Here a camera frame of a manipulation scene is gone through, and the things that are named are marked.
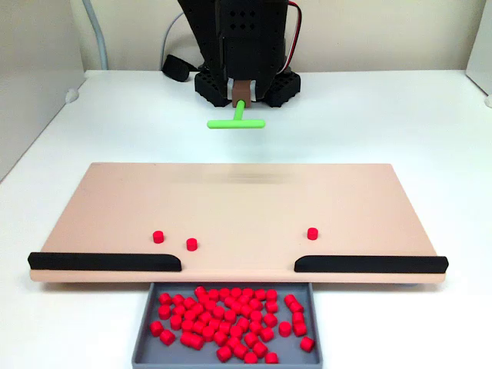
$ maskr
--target plastic tray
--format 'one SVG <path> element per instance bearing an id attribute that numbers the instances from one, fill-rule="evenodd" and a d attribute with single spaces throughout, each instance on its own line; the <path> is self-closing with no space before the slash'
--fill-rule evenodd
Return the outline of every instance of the plastic tray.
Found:
<path id="1" fill-rule="evenodd" d="M 203 285 L 207 290 L 210 288 L 273 288 L 278 292 L 278 322 L 291 321 L 291 312 L 284 303 L 287 294 L 293 294 L 304 306 L 304 319 L 307 326 L 307 336 L 315 340 L 316 346 L 311 353 L 300 349 L 299 344 L 302 337 L 296 337 L 292 333 L 289 337 L 281 337 L 278 334 L 278 325 L 274 327 L 275 338 L 268 342 L 270 351 L 278 355 L 279 364 L 276 367 L 282 369 L 293 369 L 302 367 L 306 369 L 321 369 L 322 356 L 319 348 L 319 335 L 317 332 L 316 315 L 314 313 L 313 291 L 309 283 L 154 283 L 151 285 L 145 306 L 144 316 L 141 321 L 140 331 L 138 332 L 137 342 L 132 358 L 134 369 L 205 369 L 209 367 L 223 367 L 227 369 L 240 368 L 247 364 L 233 357 L 227 363 L 221 363 L 216 356 L 218 346 L 215 342 L 204 345 L 200 351 L 185 347 L 179 342 L 181 331 L 173 331 L 176 334 L 176 341 L 171 346 L 165 346 L 158 337 L 153 337 L 149 330 L 149 324 L 158 320 L 158 308 L 160 306 L 158 297 L 164 292 L 171 296 L 182 294 L 183 297 L 194 297 L 194 290 L 198 285 Z M 170 329 L 168 321 L 162 321 L 166 329 Z M 257 367 L 266 369 L 271 364 L 265 364 L 264 360 L 259 360 Z"/>

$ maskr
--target red wire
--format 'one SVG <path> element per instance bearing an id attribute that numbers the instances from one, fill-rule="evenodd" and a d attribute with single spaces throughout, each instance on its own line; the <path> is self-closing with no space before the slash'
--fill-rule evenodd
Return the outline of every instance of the red wire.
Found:
<path id="1" fill-rule="evenodd" d="M 292 47 L 291 47 L 291 50 L 289 52 L 287 62 L 285 63 L 284 67 L 280 70 L 279 73 L 282 73 L 283 71 L 285 71 L 288 68 L 289 64 L 291 63 L 292 56 L 294 56 L 295 47 L 298 44 L 299 33 L 301 31 L 301 23 L 302 23 L 301 8 L 299 8 L 299 5 L 297 5 L 295 2 L 289 2 L 288 4 L 290 6 L 294 6 L 298 10 L 298 23 L 296 25 L 296 29 L 295 29 L 295 33 L 294 33 L 294 40 L 292 42 Z"/>

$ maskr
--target black strap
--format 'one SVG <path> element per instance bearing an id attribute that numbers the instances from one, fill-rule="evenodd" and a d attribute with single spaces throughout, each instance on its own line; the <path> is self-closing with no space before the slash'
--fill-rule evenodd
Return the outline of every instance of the black strap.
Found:
<path id="1" fill-rule="evenodd" d="M 164 65 L 162 65 L 162 72 L 169 78 L 178 82 L 187 81 L 190 76 L 190 71 L 198 71 L 198 69 L 174 55 L 168 55 Z"/>

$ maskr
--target white wall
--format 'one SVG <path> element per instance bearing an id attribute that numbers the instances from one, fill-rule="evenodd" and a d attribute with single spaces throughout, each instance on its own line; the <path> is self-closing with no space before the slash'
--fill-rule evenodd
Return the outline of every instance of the white wall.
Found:
<path id="1" fill-rule="evenodd" d="M 467 75 L 492 95 L 492 0 L 487 0 L 482 22 L 467 66 Z"/>
<path id="2" fill-rule="evenodd" d="M 110 68 L 158 69 L 162 35 L 181 11 L 176 0 L 92 0 Z M 465 69 L 485 0 L 298 0 L 303 27 L 295 71 Z M 100 68 L 94 32 L 81 0 L 71 0 L 84 67 Z M 290 12 L 287 37 L 293 29 Z M 185 17 L 168 51 L 197 65 Z"/>
<path id="3" fill-rule="evenodd" d="M 0 181 L 83 81 L 66 0 L 0 0 Z"/>

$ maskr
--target white table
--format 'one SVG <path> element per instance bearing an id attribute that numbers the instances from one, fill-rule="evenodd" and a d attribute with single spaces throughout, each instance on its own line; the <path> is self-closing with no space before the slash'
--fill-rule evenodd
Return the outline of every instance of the white table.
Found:
<path id="1" fill-rule="evenodd" d="M 264 130 L 151 71 L 90 71 L 0 184 L 0 367 L 131 367 L 148 284 L 44 285 L 39 251 L 93 161 L 389 162 L 447 281 L 414 288 L 318 285 L 325 367 L 487 367 L 492 331 L 492 110 L 462 71 L 303 74 Z"/>

